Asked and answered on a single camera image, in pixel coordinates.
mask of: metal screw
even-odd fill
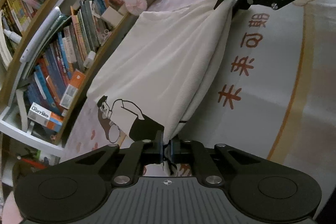
[[[118,184],[126,184],[130,181],[131,179],[128,176],[117,176],[114,178],[114,182]]]
[[[272,9],[273,10],[277,10],[278,9],[278,5],[276,3],[272,3]]]
[[[219,176],[208,176],[205,180],[210,184],[218,184],[222,182],[222,179]]]

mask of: folded cloth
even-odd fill
[[[203,99],[223,58],[232,5],[200,2],[169,12],[143,12],[94,78],[87,96],[101,126],[134,141],[173,138]]]

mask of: cartoon print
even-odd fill
[[[155,139],[157,131],[164,126],[144,115],[141,109],[131,101],[117,99],[112,105],[107,96],[102,96],[97,106],[98,120],[105,131],[106,139],[117,142],[121,133],[126,133],[133,141]]]

